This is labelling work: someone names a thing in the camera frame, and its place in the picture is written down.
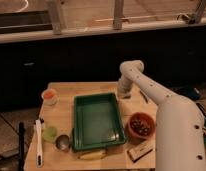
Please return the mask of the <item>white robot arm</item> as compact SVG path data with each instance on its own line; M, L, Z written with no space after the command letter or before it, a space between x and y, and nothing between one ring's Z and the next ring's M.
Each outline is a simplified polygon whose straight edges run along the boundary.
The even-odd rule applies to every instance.
M143 74L141 60L120 64L117 94L130 96L132 84L156 105L155 171L206 171L204 116L189 98Z

